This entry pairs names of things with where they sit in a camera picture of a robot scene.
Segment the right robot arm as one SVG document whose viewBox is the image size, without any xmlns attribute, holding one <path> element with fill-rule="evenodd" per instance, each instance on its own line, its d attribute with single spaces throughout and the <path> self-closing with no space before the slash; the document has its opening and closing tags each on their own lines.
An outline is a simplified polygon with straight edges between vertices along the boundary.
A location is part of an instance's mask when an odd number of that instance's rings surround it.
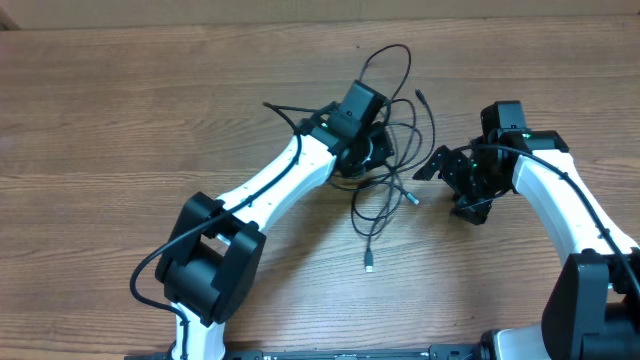
<svg viewBox="0 0 640 360">
<path fill-rule="evenodd" d="M 512 192 L 539 217 L 562 270 L 539 323 L 485 332 L 451 359 L 636 359 L 639 356 L 639 245 L 606 214 L 552 130 L 534 131 L 518 101 L 482 110 L 482 133 L 459 148 L 439 147 L 414 179 L 443 180 L 452 215 L 486 222 Z"/>
</svg>

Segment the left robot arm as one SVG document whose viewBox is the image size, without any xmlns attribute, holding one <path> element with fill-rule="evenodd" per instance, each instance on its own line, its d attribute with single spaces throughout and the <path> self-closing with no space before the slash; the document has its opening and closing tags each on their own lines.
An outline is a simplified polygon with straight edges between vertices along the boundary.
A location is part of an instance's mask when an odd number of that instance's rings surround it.
<svg viewBox="0 0 640 360">
<path fill-rule="evenodd" d="M 271 227 L 334 173 L 362 175 L 393 153 L 383 94 L 356 80 L 339 103 L 304 109 L 286 148 L 237 188 L 182 207 L 156 279 L 176 316 L 172 359 L 221 359 L 223 332 L 253 286 Z"/>
</svg>

